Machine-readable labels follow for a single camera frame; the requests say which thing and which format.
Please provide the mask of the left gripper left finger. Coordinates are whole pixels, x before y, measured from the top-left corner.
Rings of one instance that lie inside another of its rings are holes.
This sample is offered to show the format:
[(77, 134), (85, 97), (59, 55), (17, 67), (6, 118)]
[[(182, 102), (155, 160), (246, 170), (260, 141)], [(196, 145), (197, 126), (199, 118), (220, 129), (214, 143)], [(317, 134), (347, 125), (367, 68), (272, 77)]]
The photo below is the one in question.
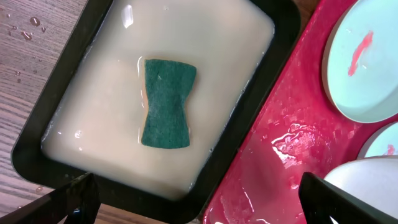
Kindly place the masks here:
[(1, 218), (3, 224), (79, 223), (92, 224), (100, 208), (95, 177), (83, 174), (68, 184)]

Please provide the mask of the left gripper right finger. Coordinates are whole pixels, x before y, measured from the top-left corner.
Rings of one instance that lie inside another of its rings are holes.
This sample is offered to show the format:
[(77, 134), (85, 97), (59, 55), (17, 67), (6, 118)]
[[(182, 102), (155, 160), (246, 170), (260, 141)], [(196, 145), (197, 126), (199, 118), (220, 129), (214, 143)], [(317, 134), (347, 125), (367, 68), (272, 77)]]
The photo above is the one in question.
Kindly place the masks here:
[(308, 224), (397, 224), (397, 219), (319, 178), (304, 172), (298, 196)]

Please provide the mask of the white plate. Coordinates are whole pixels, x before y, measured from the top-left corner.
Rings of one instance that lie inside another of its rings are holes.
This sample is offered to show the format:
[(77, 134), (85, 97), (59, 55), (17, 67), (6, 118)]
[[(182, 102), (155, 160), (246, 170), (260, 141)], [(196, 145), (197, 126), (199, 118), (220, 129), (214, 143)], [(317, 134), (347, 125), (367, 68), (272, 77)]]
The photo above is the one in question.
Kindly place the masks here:
[(347, 162), (325, 181), (397, 218), (397, 156), (376, 156)]

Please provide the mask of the green and yellow sponge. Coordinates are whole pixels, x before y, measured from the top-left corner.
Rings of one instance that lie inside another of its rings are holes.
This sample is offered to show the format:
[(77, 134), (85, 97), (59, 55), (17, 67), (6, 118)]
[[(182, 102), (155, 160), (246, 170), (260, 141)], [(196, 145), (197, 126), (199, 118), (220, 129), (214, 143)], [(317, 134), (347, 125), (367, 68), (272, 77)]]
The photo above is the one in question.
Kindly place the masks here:
[(185, 104), (196, 75), (197, 68), (187, 63), (144, 60), (148, 110), (141, 137), (143, 145), (161, 149), (190, 145)]

